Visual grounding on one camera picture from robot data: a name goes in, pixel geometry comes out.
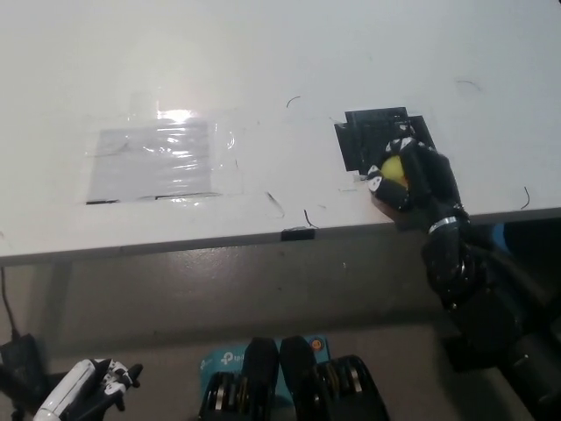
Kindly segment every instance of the black robotic finger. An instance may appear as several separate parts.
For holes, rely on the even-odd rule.
[[[280,344],[280,366],[288,390],[293,395],[302,385],[304,376],[316,364],[314,350],[302,336],[285,338]]]
[[[386,150],[385,153],[382,156],[382,159],[385,161],[387,158],[389,158],[390,156],[394,156],[394,155],[399,155],[401,148],[403,147],[403,140],[405,139],[394,139],[391,142],[389,142],[386,146]]]
[[[124,407],[124,400],[123,400],[122,397],[121,397],[121,399],[117,399],[115,401],[115,406],[117,406],[117,409],[118,409],[119,412],[124,412],[125,407]]]
[[[140,377],[140,373],[142,373],[143,369],[144,366],[142,364],[135,364],[127,371],[129,378],[132,381],[132,387],[135,389],[140,387],[140,382],[138,381],[138,378]]]
[[[433,196],[439,200],[461,204],[456,177],[448,158],[424,144],[419,144],[416,153],[423,164]]]
[[[273,339],[252,339],[245,350],[242,375],[250,383],[274,389],[279,375],[279,351]]]
[[[395,211],[409,211],[410,200],[407,188],[398,182],[385,178],[378,167],[370,168],[368,176],[368,189],[381,202]]]
[[[399,155],[403,166],[403,174],[407,179],[411,203],[422,209],[427,204],[431,189],[423,162],[417,154],[418,147],[416,140],[413,138],[403,139]]]

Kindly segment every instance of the gray floor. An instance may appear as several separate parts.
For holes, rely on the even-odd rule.
[[[51,371],[94,357],[145,365],[127,411],[109,420],[190,419],[200,404],[199,361],[213,347],[313,332],[328,335],[333,356],[365,360],[394,420],[530,419],[496,371],[451,371],[421,241],[388,232],[8,268],[8,294]],[[0,399],[0,418],[9,419]]]

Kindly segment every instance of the power adapter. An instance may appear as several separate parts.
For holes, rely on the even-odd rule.
[[[0,358],[5,370],[28,390],[29,396],[22,396],[22,401],[28,403],[25,406],[29,406],[30,402],[40,406],[49,393],[49,382],[35,338],[27,334],[1,345]]]

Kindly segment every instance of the metal ring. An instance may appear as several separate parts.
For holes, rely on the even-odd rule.
[[[433,224],[429,228],[429,234],[433,233],[434,231],[436,231],[441,226],[445,226],[445,225],[448,225],[448,224],[455,224],[456,222],[458,222],[456,217],[442,218],[441,220],[439,220],[438,222],[436,222],[435,224]]]
[[[355,367],[350,367],[350,371],[352,383],[354,385],[354,391],[357,393],[362,392],[362,386],[360,385],[359,373],[357,372],[357,369]]]

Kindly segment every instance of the white robotic hand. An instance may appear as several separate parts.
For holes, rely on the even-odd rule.
[[[33,421],[97,421],[116,405],[124,410],[123,396],[140,386],[140,364],[127,369],[115,360],[83,360],[60,381],[43,402]]]

